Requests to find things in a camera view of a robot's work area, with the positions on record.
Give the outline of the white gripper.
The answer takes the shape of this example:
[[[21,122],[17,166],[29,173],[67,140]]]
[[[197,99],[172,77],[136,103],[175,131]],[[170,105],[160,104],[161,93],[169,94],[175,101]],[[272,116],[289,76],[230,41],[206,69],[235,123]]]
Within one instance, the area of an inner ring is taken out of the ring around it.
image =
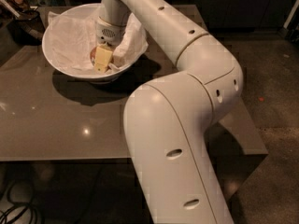
[[[122,21],[120,24],[113,24],[104,21],[98,17],[95,22],[96,39],[99,44],[108,43],[111,46],[117,46],[113,51],[107,46],[97,46],[94,55],[94,68],[100,73],[104,74],[108,65],[112,61],[118,66],[127,64],[127,56],[129,54],[129,44],[122,41],[127,20]]]

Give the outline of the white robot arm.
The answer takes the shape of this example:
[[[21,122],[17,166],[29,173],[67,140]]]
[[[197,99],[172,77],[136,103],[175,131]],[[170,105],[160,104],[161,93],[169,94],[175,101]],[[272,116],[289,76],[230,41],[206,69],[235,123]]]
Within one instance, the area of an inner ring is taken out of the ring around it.
[[[126,143],[154,224],[234,224],[205,143],[243,89],[236,58],[164,0],[102,0],[113,24],[132,12],[177,68],[128,98]]]

